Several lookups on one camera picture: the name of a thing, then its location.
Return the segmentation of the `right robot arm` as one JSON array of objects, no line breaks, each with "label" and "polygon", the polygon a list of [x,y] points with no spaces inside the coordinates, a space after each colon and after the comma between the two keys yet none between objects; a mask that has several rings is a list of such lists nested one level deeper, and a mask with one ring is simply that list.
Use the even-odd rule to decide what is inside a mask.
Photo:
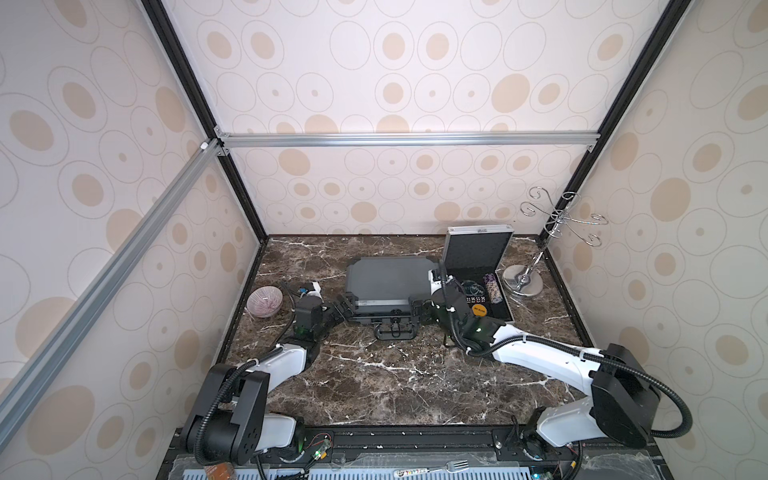
[{"label": "right robot arm", "polygon": [[681,396],[649,375],[621,345],[579,347],[478,316],[454,283],[418,306],[420,319],[438,324],[466,355],[521,366],[582,393],[582,399],[568,404],[536,408],[516,433],[516,442],[533,460],[544,459],[551,449],[598,438],[641,449],[652,438],[683,437],[693,426]]}]

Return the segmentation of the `dark grey poker case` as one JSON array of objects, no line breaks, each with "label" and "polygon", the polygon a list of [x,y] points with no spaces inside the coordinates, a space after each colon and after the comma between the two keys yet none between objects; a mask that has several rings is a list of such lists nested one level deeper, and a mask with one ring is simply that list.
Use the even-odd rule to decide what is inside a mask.
[{"label": "dark grey poker case", "polygon": [[351,323],[370,326],[382,341],[413,340],[421,324],[410,318],[410,297],[429,298],[428,272],[438,263],[424,256],[356,258],[346,270],[345,293],[354,305]]}]

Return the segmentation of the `silver aluminium poker case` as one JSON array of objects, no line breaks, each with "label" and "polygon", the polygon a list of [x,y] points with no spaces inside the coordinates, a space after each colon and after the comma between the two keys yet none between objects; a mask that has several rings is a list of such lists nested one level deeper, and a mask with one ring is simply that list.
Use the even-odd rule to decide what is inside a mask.
[{"label": "silver aluminium poker case", "polygon": [[513,233],[508,224],[449,227],[442,255],[447,273],[458,281],[469,307],[482,304],[487,308],[488,316],[505,322],[511,322],[513,318],[504,294],[502,292],[501,303],[491,304],[483,277],[494,274],[501,288],[497,269]]}]

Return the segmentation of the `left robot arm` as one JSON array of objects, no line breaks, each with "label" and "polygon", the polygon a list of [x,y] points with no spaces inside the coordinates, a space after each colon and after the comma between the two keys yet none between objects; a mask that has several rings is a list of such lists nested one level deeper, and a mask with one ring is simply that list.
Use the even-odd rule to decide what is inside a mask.
[{"label": "left robot arm", "polygon": [[292,323],[262,358],[211,367],[182,429],[181,447],[203,466],[244,465],[268,450],[302,456],[303,421],[269,413],[268,394],[306,371],[329,332],[353,316],[343,295],[332,303],[310,295],[299,299]]}]

